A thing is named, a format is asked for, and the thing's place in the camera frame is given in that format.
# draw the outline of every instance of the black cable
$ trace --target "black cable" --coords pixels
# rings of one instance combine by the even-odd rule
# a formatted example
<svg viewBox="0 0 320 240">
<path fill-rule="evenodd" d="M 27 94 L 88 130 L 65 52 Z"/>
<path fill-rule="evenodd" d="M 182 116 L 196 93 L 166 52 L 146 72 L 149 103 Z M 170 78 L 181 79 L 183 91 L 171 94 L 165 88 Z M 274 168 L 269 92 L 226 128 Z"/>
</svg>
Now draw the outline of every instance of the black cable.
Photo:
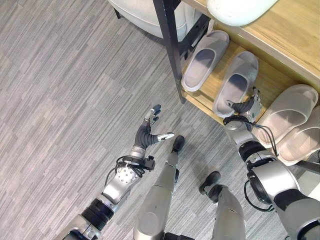
<svg viewBox="0 0 320 240">
<path fill-rule="evenodd" d="M 244 197 L 245 199 L 247 200 L 247 202 L 252 206 L 254 207 L 255 209 L 261 211 L 261 212 L 272 212 L 274 210 L 274 207 L 272 205 L 270 205 L 268 208 L 260 208 L 256 205 L 254 205 L 250 200 L 249 200 L 249 197 L 247 196 L 247 185 L 250 181 L 246 181 L 245 184 L 244 184 L 244 187 L 243 187 L 243 191 L 244 191 Z"/>
<path fill-rule="evenodd" d="M 115 162 L 118 163 L 118 161 L 119 161 L 120 159 L 122 159 L 123 157 L 124 157 L 124 156 L 119 157 Z M 117 164 L 115 165 L 114 168 L 112 168 L 112 169 L 109 171 L 108 175 L 106 176 L 105 182 L 104 182 L 104 186 L 107 186 L 108 178 L 109 178 L 109 176 L 110 176 L 110 174 L 112 173 L 113 170 L 114 170 L 114 173 L 117 174 Z"/>
<path fill-rule="evenodd" d="M 269 141 L 271 143 L 271 147 L 272 147 L 272 150 L 274 152 L 274 155 L 275 156 L 278 156 L 278 152 L 277 152 L 277 147 L 276 147 L 276 141 L 275 141 L 275 137 L 274 137 L 274 134 L 273 132 L 271 131 L 271 129 L 268 127 L 268 126 L 263 126 L 263 125 L 259 125 L 257 124 L 256 122 L 248 122 L 250 125 L 252 125 L 253 127 L 256 127 L 256 128 L 259 128 L 259 129 L 262 129 L 268 136 L 269 138 Z"/>
<path fill-rule="evenodd" d="M 109 178 L 110 174 L 112 173 L 112 171 L 114 170 L 114 173 L 117 174 L 118 168 L 128 167 L 128 168 L 132 169 L 132 171 L 134 171 L 135 174 L 136 174 L 139 178 L 142 178 L 142 177 L 143 177 L 143 174 L 146 173 L 146 171 L 144 170 L 144 167 L 143 167 L 143 166 L 127 163 L 127 162 L 125 162 L 125 161 L 123 160 L 123 157 L 124 157 L 124 156 L 121 156 L 121 157 L 119 157 L 119 158 L 115 161 L 115 167 L 112 168 L 112 169 L 109 171 L 108 175 L 106 176 L 105 182 L 104 182 L 104 186 L 107 185 L 108 178 Z"/>
<path fill-rule="evenodd" d="M 271 134 L 271 136 L 272 136 L 272 139 L 271 139 L 270 136 L 269 136 L 269 140 L 270 140 L 271 142 L 273 142 L 273 146 L 274 146 L 273 151 L 274 151 L 274 154 L 275 154 L 276 156 L 278 156 L 274 133 L 271 131 L 270 127 L 268 127 L 268 126 L 263 126 L 263 125 L 259 125 L 259 124 L 255 124 L 255 125 L 256 125 L 258 128 L 266 128 L 266 129 L 269 130 L 269 132 L 270 132 L 270 134 Z"/>
</svg>

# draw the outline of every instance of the gray slipper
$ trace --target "gray slipper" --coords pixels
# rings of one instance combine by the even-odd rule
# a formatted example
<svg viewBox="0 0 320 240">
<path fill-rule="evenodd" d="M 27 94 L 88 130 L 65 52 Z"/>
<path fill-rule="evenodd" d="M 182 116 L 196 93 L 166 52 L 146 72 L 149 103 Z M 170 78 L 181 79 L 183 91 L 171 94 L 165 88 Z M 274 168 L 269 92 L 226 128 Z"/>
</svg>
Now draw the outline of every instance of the gray slipper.
<svg viewBox="0 0 320 240">
<path fill-rule="evenodd" d="M 240 103 L 256 81 L 258 69 L 255 55 L 249 51 L 239 53 L 224 75 L 222 87 L 213 102 L 213 112 L 221 118 L 230 117 L 234 110 L 227 105 L 226 100 Z"/>
<path fill-rule="evenodd" d="M 215 30 L 204 36 L 198 43 L 192 59 L 182 77 L 183 88 L 197 91 L 216 67 L 229 45 L 229 35 Z"/>
</svg>

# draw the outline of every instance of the gray carpet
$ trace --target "gray carpet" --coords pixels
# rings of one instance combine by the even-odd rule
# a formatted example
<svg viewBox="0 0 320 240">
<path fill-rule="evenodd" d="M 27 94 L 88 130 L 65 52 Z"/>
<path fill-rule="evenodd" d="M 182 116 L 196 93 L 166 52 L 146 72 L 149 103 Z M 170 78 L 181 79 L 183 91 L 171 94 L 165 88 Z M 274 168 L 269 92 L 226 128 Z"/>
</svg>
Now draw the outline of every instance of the gray carpet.
<svg viewBox="0 0 320 240">
<path fill-rule="evenodd" d="M 145 112 L 158 103 L 153 133 L 186 138 L 166 230 L 211 239 L 217 206 L 198 187 L 218 169 L 243 206 L 247 239 L 284 239 L 275 212 L 245 201 L 246 168 L 223 127 L 180 104 L 165 48 L 118 20 L 106 0 L 0 1 L 0 239 L 56 236 L 102 191 Z M 137 211 L 172 143 L 147 150 L 155 171 L 144 175 L 101 239 L 133 239 Z M 251 190 L 249 197 L 255 199 Z"/>
</svg>

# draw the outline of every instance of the white slipper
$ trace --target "white slipper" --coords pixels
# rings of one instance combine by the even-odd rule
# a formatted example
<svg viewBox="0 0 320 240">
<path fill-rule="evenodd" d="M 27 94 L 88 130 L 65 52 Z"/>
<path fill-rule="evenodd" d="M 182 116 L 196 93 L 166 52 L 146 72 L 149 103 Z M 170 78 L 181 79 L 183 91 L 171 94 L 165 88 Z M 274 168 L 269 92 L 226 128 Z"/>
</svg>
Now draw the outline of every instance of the white slipper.
<svg viewBox="0 0 320 240">
<path fill-rule="evenodd" d="M 304 160 L 320 149 L 320 106 L 315 107 L 309 119 L 290 131 L 276 146 L 278 158 L 287 166 Z"/>
<path fill-rule="evenodd" d="M 277 144 L 293 128 L 308 120 L 317 101 L 318 93 L 313 87 L 305 84 L 291 86 L 273 101 L 257 124 L 269 127 Z M 261 129 L 254 128 L 252 133 L 264 147 L 271 147 L 268 136 Z"/>
<path fill-rule="evenodd" d="M 268 11 L 278 0 L 207 0 L 212 16 L 229 26 L 247 25 Z"/>
<path fill-rule="evenodd" d="M 230 117 L 235 111 L 226 104 L 226 100 L 234 103 L 242 102 L 256 81 L 258 69 L 258 59 L 251 52 L 243 51 L 235 56 L 224 74 L 212 111 L 221 118 Z"/>
<path fill-rule="evenodd" d="M 216 67 L 229 45 L 229 35 L 215 30 L 204 36 L 195 48 L 192 59 L 182 77 L 181 84 L 189 92 L 201 88 Z"/>
</svg>

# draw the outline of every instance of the white chair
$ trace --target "white chair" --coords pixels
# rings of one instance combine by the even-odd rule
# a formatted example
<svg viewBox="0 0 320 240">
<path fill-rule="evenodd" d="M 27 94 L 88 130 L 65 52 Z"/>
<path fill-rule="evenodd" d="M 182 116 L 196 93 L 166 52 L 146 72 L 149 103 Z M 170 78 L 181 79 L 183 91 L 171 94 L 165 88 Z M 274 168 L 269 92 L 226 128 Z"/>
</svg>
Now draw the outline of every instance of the white chair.
<svg viewBox="0 0 320 240">
<path fill-rule="evenodd" d="M 146 32 L 162 38 L 153 0 L 108 0 L 123 17 Z M 184 2 L 174 10 L 178 41 L 181 42 L 201 16 L 199 11 Z"/>
</svg>

